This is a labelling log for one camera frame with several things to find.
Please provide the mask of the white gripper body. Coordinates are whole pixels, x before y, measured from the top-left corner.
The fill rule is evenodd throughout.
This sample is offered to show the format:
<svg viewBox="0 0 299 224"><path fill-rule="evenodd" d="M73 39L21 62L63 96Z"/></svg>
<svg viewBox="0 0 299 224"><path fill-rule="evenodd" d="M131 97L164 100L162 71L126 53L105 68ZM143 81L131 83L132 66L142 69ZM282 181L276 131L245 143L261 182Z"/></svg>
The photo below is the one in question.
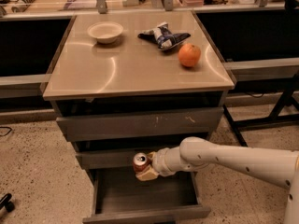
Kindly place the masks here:
<svg viewBox="0 0 299 224"><path fill-rule="evenodd" d="M198 169L180 155L179 147L163 148L153 154L153 169L161 176L174 175L176 172L193 172Z"/></svg>

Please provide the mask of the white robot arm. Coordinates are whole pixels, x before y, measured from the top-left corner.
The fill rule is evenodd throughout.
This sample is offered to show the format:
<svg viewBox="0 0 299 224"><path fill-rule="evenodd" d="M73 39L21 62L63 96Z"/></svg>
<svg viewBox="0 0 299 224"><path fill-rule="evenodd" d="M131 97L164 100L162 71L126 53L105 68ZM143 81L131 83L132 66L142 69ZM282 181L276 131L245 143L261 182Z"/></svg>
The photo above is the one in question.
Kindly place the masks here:
<svg viewBox="0 0 299 224"><path fill-rule="evenodd" d="M179 146L133 157L135 176L149 181L177 172L193 172L215 163L289 191L283 224L299 224L299 152L282 149L236 147L187 137Z"/></svg>

